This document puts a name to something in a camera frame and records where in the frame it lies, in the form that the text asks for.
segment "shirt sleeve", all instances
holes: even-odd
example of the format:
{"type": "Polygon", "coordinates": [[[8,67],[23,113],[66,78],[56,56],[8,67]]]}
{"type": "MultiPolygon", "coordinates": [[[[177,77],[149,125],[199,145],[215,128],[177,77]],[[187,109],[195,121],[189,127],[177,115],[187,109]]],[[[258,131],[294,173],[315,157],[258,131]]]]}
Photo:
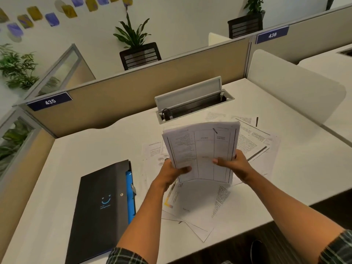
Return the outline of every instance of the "shirt sleeve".
{"type": "Polygon", "coordinates": [[[352,231],[345,230],[320,254],[319,264],[352,264],[352,231]]]}
{"type": "Polygon", "coordinates": [[[140,255],[121,247],[111,250],[106,264],[148,264],[140,255]]]}

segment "smiley face logo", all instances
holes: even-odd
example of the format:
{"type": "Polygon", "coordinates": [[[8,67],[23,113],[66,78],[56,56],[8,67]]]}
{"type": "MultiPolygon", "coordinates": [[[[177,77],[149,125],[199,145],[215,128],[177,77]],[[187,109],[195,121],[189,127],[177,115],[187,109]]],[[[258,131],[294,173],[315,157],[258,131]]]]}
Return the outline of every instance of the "smiley face logo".
{"type": "Polygon", "coordinates": [[[110,196],[111,196],[111,195],[109,195],[109,199],[108,199],[108,201],[106,201],[106,202],[104,202],[104,198],[102,198],[101,203],[102,203],[103,205],[108,204],[108,203],[110,202],[110,199],[111,199],[110,196]]]}

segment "black folder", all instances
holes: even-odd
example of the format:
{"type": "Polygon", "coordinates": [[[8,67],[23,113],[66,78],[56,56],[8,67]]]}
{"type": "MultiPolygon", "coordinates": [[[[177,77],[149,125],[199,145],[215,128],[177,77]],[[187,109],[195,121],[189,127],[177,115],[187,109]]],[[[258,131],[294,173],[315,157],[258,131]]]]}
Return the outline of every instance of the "black folder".
{"type": "Polygon", "coordinates": [[[114,248],[128,226],[128,160],[81,177],[65,264],[78,264],[114,248]]]}

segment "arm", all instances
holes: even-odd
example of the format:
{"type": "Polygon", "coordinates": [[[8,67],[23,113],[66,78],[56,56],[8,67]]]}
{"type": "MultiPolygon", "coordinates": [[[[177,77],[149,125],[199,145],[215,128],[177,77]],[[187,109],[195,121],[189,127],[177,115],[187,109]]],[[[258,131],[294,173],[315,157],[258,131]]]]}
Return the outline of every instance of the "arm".
{"type": "Polygon", "coordinates": [[[191,167],[176,169],[171,160],[165,160],[159,175],[152,182],[136,216],[117,244],[143,257],[149,264],[158,259],[161,210],[163,196],[176,178],[191,170],[191,167]]]}
{"type": "Polygon", "coordinates": [[[214,159],[213,162],[232,169],[254,190],[289,243],[309,263],[317,263],[320,253],[344,231],[341,226],[284,193],[257,173],[240,150],[236,150],[232,161],[214,159]]]}

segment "floor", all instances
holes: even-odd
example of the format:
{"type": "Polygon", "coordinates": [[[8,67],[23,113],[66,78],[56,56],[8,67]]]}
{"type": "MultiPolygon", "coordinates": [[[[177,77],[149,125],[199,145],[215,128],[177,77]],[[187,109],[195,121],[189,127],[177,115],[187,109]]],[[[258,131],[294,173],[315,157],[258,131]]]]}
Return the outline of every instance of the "floor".
{"type": "MultiPolygon", "coordinates": [[[[352,229],[350,207],[352,189],[321,201],[311,207],[331,218],[346,229],[352,229]]],[[[295,252],[274,222],[269,222],[229,240],[205,248],[172,264],[220,264],[229,260],[234,264],[250,264],[251,242],[261,240],[267,247],[271,264],[306,264],[295,252]]]]}

